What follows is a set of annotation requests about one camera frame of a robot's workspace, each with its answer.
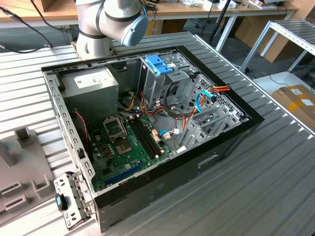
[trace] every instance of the blue drive bay latch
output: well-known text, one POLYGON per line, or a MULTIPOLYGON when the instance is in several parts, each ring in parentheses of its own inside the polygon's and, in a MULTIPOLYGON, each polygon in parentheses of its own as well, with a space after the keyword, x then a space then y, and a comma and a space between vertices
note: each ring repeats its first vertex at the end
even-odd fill
POLYGON ((167 66, 164 60, 158 55, 147 56, 149 66, 154 69, 158 75, 165 75, 174 72, 173 68, 167 66))

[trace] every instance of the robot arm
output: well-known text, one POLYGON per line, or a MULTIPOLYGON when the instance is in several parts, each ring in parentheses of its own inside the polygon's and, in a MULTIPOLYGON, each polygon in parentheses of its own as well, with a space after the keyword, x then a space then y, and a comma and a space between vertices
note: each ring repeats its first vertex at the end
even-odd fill
POLYGON ((131 47, 148 26, 138 0, 77 0, 79 37, 77 52, 83 59, 113 54, 112 39, 131 47))

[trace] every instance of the computer chassis frame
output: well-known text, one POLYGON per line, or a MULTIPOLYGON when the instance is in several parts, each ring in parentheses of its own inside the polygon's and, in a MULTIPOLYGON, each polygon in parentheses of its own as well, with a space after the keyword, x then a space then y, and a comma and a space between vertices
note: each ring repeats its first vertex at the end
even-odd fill
MULTIPOLYGON (((64 89, 64 87, 62 83, 56 80, 57 74, 64 73, 65 71, 75 72, 81 69, 104 66, 114 62, 126 61, 131 58, 137 59, 137 57, 140 58, 149 54, 163 55, 163 53, 169 51, 177 51, 184 55, 217 86, 226 86, 224 81, 184 46, 138 51, 104 59, 78 61, 42 68, 56 118, 62 129, 67 149, 78 172, 82 172, 82 168, 85 168, 83 164, 84 161, 81 160, 88 157, 86 152, 82 152, 84 147, 59 92, 59 90, 64 89)), ((235 91, 226 91, 225 95, 247 114, 250 119, 184 152, 177 158, 171 159, 138 177, 129 179, 127 182, 124 182, 106 193, 99 196, 92 194, 101 232, 104 232, 119 221, 147 207, 160 197, 199 176, 216 162, 228 157, 234 149, 264 121, 264 118, 235 91)), ((84 178, 87 178, 84 174, 88 172, 89 170, 83 172, 84 178)))

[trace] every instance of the green motherboard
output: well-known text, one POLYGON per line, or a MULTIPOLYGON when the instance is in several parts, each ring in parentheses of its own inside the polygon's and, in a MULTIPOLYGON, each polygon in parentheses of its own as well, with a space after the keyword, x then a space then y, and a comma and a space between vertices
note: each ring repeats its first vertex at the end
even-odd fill
POLYGON ((89 131, 92 145, 89 156, 95 170, 92 179, 95 192, 163 161, 174 153, 163 141, 156 142, 153 125, 145 115, 135 119, 109 122, 89 131), (110 136, 125 130, 115 140, 110 136))

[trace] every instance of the ribbed aluminum surface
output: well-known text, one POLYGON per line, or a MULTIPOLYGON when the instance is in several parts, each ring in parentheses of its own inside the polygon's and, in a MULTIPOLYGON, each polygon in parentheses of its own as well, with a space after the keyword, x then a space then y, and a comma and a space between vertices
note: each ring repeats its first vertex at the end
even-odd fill
MULTIPOLYGON (((264 116, 265 122, 233 154, 106 232, 109 236, 255 235, 310 236, 315 231, 313 135, 188 32, 145 37, 119 54, 184 45, 264 116)), ((57 177, 73 170, 40 72, 42 66, 77 61, 70 46, 30 55, 0 54, 0 136, 35 128, 57 177)), ((0 228, 0 235, 98 235, 90 220, 68 232, 54 200, 0 228)))
POLYGON ((279 20, 270 24, 278 33, 315 56, 315 25, 306 20, 279 20))

